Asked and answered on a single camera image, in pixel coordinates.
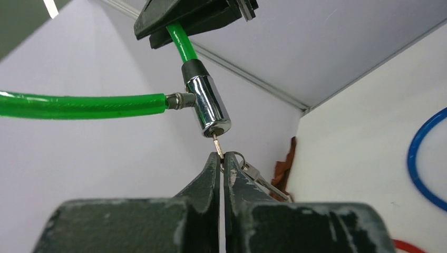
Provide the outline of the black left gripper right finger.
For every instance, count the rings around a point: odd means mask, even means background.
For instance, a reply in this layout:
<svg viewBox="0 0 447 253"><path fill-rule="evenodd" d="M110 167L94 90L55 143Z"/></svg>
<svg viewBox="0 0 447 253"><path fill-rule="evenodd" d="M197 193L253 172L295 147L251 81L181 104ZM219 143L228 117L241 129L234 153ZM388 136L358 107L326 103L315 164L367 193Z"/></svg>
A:
<svg viewBox="0 0 447 253"><path fill-rule="evenodd" d="M227 252L395 252L380 215L355 202L279 202L223 161Z"/></svg>

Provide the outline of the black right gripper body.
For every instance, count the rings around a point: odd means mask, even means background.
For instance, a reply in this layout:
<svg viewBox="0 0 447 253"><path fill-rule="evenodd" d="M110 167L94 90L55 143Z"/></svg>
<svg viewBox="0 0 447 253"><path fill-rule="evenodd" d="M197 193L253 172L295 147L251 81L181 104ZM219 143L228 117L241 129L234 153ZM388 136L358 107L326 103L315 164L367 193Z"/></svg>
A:
<svg viewBox="0 0 447 253"><path fill-rule="evenodd" d="M259 7L256 0L237 0L237 4L246 21L256 17L255 10Z"/></svg>

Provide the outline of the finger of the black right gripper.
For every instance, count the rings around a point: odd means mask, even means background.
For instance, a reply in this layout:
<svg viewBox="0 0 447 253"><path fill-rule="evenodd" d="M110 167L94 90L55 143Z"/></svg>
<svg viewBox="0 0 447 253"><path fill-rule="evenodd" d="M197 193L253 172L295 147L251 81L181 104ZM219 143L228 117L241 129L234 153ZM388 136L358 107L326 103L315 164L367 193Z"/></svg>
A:
<svg viewBox="0 0 447 253"><path fill-rule="evenodd" d="M225 7L223 10L218 11L203 9L197 15L189 14L178 22L185 33L191 36L223 28L240 18L242 18L242 14L238 8L234 12L230 7ZM149 35L149 41L152 49L158 49L172 43L173 39L164 25L162 30Z"/></svg>
<svg viewBox="0 0 447 253"><path fill-rule="evenodd" d="M135 24L134 33L137 39L142 39L152 33L162 30L162 27L178 22L189 14L198 14L199 11L223 10L230 7L236 12L238 5L235 1L147 1L140 12Z"/></svg>

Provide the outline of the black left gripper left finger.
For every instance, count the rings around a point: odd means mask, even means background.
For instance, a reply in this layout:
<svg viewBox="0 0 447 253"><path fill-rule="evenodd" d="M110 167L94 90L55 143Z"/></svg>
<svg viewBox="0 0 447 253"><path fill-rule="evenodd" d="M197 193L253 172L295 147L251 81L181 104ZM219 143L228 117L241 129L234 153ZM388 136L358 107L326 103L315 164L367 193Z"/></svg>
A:
<svg viewBox="0 0 447 253"><path fill-rule="evenodd" d="M59 205L34 252L218 252L220 158L171 198L76 199Z"/></svg>

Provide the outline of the green cable lock keys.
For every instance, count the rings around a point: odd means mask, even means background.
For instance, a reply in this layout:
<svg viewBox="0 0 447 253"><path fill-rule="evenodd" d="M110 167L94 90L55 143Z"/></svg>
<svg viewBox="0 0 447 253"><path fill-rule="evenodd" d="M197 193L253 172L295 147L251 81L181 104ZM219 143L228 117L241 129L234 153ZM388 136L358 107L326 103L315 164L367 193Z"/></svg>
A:
<svg viewBox="0 0 447 253"><path fill-rule="evenodd" d="M221 172L224 172L223 162L224 162L224 153L222 151L221 145L218 141L217 135L215 133L212 134L212 139L214 145L216 147L216 151L221 160ZM234 152L236 155L242 158L241 169L245 175L247 175L252 181L266 188L270 193L277 196L281 201L292 202L290 196L281 192L278 188L274 187L271 183L269 183L259 172L258 169L250 165L244 158L244 156L240 152Z"/></svg>

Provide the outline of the red cable lock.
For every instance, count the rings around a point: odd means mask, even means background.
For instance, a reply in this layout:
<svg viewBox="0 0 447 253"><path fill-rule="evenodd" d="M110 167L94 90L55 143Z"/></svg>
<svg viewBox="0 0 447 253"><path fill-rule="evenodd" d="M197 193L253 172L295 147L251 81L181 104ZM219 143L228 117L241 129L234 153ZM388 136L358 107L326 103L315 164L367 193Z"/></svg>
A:
<svg viewBox="0 0 447 253"><path fill-rule="evenodd" d="M408 243L406 241L393 239L393 244L396 249L407 252L407 253L426 253L423 249Z"/></svg>

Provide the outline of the green cable lock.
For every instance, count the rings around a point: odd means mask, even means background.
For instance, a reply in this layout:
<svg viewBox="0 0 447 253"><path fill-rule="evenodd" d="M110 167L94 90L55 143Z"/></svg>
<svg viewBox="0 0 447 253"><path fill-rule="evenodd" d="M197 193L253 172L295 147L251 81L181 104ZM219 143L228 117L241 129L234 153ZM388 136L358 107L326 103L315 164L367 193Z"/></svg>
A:
<svg viewBox="0 0 447 253"><path fill-rule="evenodd" d="M131 96L50 96L1 91L1 115L41 120L97 120L154 115L166 110L195 110L201 134L215 139L228 132L231 119L213 78L198 59L179 23L167 26L179 51L184 93Z"/></svg>

